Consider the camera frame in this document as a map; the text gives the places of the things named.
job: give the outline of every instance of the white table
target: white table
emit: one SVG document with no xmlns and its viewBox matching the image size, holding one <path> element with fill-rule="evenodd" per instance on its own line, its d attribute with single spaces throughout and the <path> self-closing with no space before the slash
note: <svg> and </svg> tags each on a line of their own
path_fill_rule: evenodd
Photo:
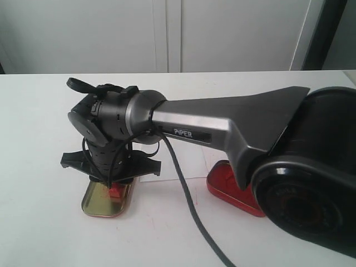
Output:
<svg viewBox="0 0 356 267">
<path fill-rule="evenodd" d="M 176 180 L 138 182 L 130 208 L 115 219 L 81 211 L 88 178 L 60 166 L 63 152 L 81 149 L 66 116 L 83 97 L 66 87 L 71 76 L 93 85 L 138 85 L 169 100 L 292 85 L 354 87 L 341 71 L 0 76 L 0 266 L 223 266 Z M 237 266 L 356 266 L 214 197 L 205 179 L 188 184 L 201 220 Z"/>
</svg>

